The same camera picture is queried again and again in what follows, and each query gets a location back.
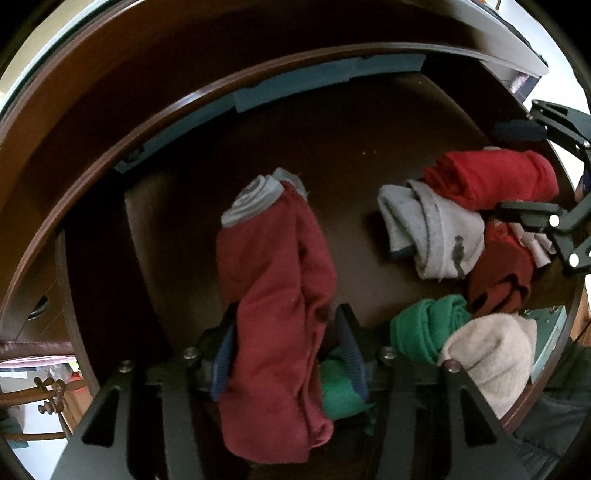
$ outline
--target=blue plastic part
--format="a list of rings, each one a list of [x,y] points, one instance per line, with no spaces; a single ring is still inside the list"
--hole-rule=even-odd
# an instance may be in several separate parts
[[[199,110],[188,114],[178,122],[175,122],[168,128],[165,128],[155,137],[152,137],[150,140],[144,143],[141,153],[133,160],[133,162],[120,161],[115,166],[115,170],[117,170],[119,173],[125,173],[126,171],[131,170],[136,165],[143,162],[146,158],[154,155],[158,150],[176,140],[178,137],[181,137],[199,125],[203,125],[204,123],[213,120],[223,113],[229,112],[232,110],[232,108],[234,108],[234,100],[232,99],[232,95],[226,95],[222,98],[219,98],[218,100],[208,103]]]
[[[231,325],[223,339],[212,366],[212,384],[209,394],[213,401],[218,401],[220,395],[228,387],[232,361],[236,356],[236,325]]]
[[[348,82],[358,58],[329,61],[264,80],[255,87],[234,92],[238,113],[295,93],[305,92],[335,83]]]
[[[369,398],[369,388],[367,382],[367,372],[365,370],[365,362],[361,355],[361,351],[357,346],[357,341],[351,328],[347,323],[345,315],[339,314],[335,316],[336,331],[339,337],[340,349],[345,367],[353,390],[360,396],[361,400],[367,401]]]
[[[351,78],[383,73],[420,72],[425,58],[427,56],[423,53],[393,53],[360,58]]]

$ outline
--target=cream knit fabric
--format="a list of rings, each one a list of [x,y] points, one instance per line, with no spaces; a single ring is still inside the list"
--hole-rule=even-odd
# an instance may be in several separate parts
[[[469,321],[447,339],[438,365],[454,358],[468,372],[497,418],[523,392],[534,364],[537,324],[495,313]]]

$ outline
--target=beige cloth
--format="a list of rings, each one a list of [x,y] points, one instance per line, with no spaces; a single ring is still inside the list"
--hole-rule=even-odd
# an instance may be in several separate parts
[[[454,358],[468,372],[497,418],[523,392],[534,364],[537,324],[495,313],[469,321],[447,339],[438,365]]]
[[[544,233],[526,232],[519,223],[510,223],[509,226],[520,244],[531,252],[536,267],[541,268],[550,263],[550,255],[554,255],[556,249]]]

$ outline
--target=pink cloth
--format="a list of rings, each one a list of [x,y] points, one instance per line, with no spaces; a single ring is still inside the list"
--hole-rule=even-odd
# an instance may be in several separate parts
[[[326,443],[316,353],[336,274],[314,214],[288,182],[255,217],[223,228],[217,267],[225,301],[239,301],[238,354],[219,399],[234,454],[258,463],[297,463]]]

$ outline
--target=dark jacket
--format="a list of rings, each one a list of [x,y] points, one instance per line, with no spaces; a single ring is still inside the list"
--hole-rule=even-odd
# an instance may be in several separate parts
[[[512,436],[532,480],[554,469],[590,411],[591,348],[570,342],[544,393]]]

